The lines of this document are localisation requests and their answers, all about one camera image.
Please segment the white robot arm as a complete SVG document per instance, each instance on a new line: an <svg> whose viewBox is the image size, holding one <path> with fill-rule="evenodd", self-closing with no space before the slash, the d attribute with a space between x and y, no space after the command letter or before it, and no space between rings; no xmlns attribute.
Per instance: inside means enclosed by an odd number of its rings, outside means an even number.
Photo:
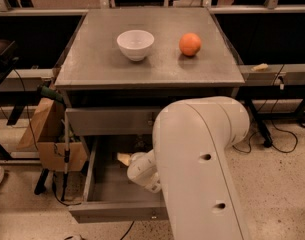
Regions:
<svg viewBox="0 0 305 240"><path fill-rule="evenodd" d="M127 176L163 193L175 240L251 240L225 157L248 131L248 112L229 97L182 100L158 114L153 149L131 156Z"/></svg>

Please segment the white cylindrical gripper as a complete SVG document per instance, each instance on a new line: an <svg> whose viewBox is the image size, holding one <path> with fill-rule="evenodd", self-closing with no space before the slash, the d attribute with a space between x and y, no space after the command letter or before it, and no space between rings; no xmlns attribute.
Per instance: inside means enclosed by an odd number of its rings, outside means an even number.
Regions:
<svg viewBox="0 0 305 240"><path fill-rule="evenodd" d="M117 160L128 166L127 176L130 181L151 193L161 191L161 183L156 167L154 151L134 154L118 153Z"/></svg>

